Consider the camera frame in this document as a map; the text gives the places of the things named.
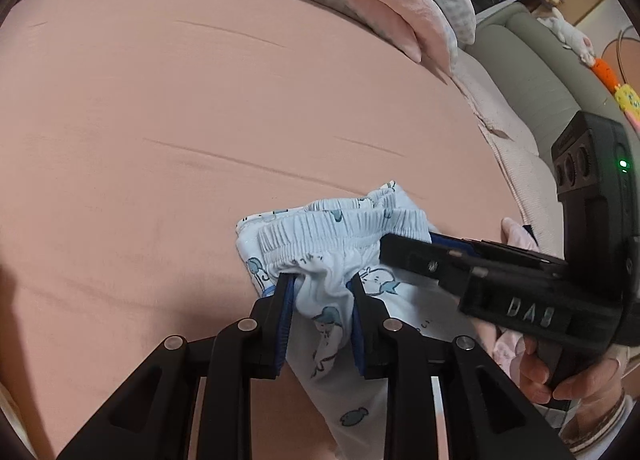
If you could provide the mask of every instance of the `pink bed sheet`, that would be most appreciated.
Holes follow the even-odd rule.
[[[0,60],[0,379],[43,460],[248,313],[245,215],[395,179],[455,236],[520,217],[457,88],[304,0],[24,0]],[[254,388],[254,458],[332,458],[289,370]]]

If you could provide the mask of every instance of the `bracelet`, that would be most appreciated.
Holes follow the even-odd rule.
[[[620,398],[613,408],[607,411],[602,417],[600,423],[590,432],[573,439],[565,439],[562,441],[573,454],[588,448],[594,442],[597,442],[607,431],[609,431],[615,423],[620,419],[625,408],[625,390],[622,390]]]

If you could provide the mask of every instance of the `metal screw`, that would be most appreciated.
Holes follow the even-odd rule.
[[[476,346],[476,342],[467,335],[461,335],[456,338],[456,345],[463,350],[472,350]]]
[[[167,350],[177,350],[182,346],[183,342],[184,342],[184,339],[181,338],[179,335],[172,335],[171,337],[168,337],[167,339],[164,340],[164,347]]]
[[[255,319],[242,319],[242,321],[238,322],[238,328],[243,332],[250,332],[258,328],[258,323]]]
[[[489,275],[489,270],[484,268],[484,266],[475,266],[471,269],[471,274],[478,278],[486,278]]]
[[[385,321],[382,323],[382,326],[390,332],[397,332],[402,328],[402,321],[390,317],[389,319],[385,319]]]

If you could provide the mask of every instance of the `white lettering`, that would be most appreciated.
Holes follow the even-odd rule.
[[[529,307],[529,310],[527,310],[527,313],[524,315],[522,320],[526,321],[528,319],[529,321],[531,321],[533,323],[533,320],[535,318],[536,318],[536,304],[534,303],[533,305],[531,305]]]
[[[556,309],[552,306],[548,306],[545,308],[545,313],[542,316],[542,321],[540,321],[540,326],[542,326],[542,328],[546,328],[551,324],[551,318],[554,316],[555,310]]]
[[[507,315],[509,317],[513,317],[518,313],[518,310],[520,310],[520,298],[519,297],[514,297],[513,299],[511,299],[511,304],[509,305],[509,309],[507,310]]]

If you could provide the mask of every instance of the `gray sofa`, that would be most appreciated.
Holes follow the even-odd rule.
[[[622,122],[633,160],[640,166],[640,140],[613,96],[578,56],[564,48],[520,3],[480,23],[475,44],[465,51],[484,66],[532,131],[540,157],[550,168],[551,145],[578,110]],[[640,180],[636,179],[636,185],[640,186]]]

